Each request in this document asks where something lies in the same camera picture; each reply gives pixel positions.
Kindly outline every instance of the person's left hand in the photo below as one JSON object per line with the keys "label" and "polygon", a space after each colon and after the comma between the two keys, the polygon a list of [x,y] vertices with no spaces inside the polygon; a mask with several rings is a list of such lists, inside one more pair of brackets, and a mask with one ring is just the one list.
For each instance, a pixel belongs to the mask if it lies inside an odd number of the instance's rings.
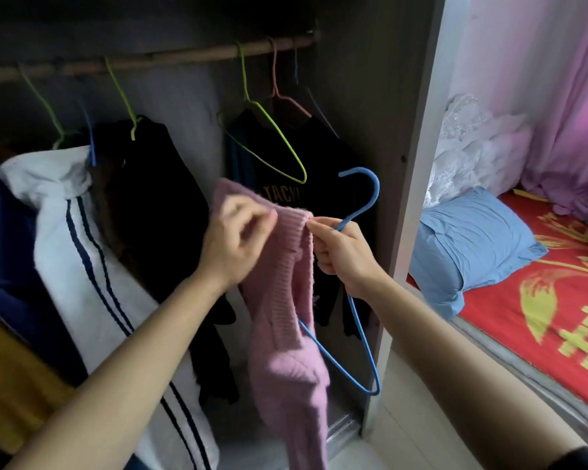
{"label": "person's left hand", "polygon": [[222,292],[239,284],[254,268],[275,224],[274,209],[248,196],[227,196],[211,216],[196,272],[216,280]]}

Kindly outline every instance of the floor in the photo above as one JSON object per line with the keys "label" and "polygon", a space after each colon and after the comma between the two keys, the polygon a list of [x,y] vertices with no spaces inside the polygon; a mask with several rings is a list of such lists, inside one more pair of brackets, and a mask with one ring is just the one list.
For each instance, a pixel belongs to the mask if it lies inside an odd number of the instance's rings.
{"label": "floor", "polygon": [[351,442],[331,470],[482,470],[423,382],[391,353],[369,442]]}

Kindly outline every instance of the blue pillow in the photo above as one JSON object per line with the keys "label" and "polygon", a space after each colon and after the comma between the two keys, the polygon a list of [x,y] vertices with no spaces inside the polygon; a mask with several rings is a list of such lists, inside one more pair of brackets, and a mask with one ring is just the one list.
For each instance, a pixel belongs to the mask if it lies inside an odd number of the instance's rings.
{"label": "blue pillow", "polygon": [[450,320],[466,290],[497,284],[546,253],[514,211],[477,187],[423,211],[409,274]]}

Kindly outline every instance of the person's right hand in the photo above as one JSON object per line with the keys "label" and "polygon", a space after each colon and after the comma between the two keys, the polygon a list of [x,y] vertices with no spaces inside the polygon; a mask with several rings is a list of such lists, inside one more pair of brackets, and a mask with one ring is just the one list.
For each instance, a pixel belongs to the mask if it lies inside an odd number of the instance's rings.
{"label": "person's right hand", "polygon": [[334,228],[341,221],[334,217],[307,221],[307,228],[314,235],[318,266],[325,274],[337,275],[351,296],[365,300],[370,285],[388,275],[377,264],[357,223],[349,222],[338,232]]}

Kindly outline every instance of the wardrobe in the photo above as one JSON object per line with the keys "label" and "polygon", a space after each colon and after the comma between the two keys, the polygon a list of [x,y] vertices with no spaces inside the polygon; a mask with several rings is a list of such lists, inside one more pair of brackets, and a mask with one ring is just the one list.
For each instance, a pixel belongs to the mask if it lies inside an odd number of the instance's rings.
{"label": "wardrobe", "polygon": [[[271,92],[271,36],[280,51],[281,92],[313,109],[308,87],[361,166],[378,175],[374,250],[403,282],[469,5],[470,0],[0,0],[0,141],[47,146],[56,136],[17,63],[67,130],[83,125],[72,94],[86,101],[95,122],[126,118],[104,68],[107,55],[133,110],[167,126],[211,198],[226,169],[220,124],[244,109],[235,41],[247,48],[251,98],[263,102]],[[273,108],[278,113],[279,106]],[[248,388],[250,318],[239,292],[230,291],[227,299],[237,322],[218,331],[241,398],[234,405],[205,405],[220,447],[219,468],[285,468],[285,450],[261,423]],[[318,327],[318,339],[371,387],[361,343],[342,332],[340,302],[329,325]],[[391,338],[374,317],[366,335],[383,380]],[[364,395],[328,367],[333,456],[358,432],[369,435],[378,397]]]}

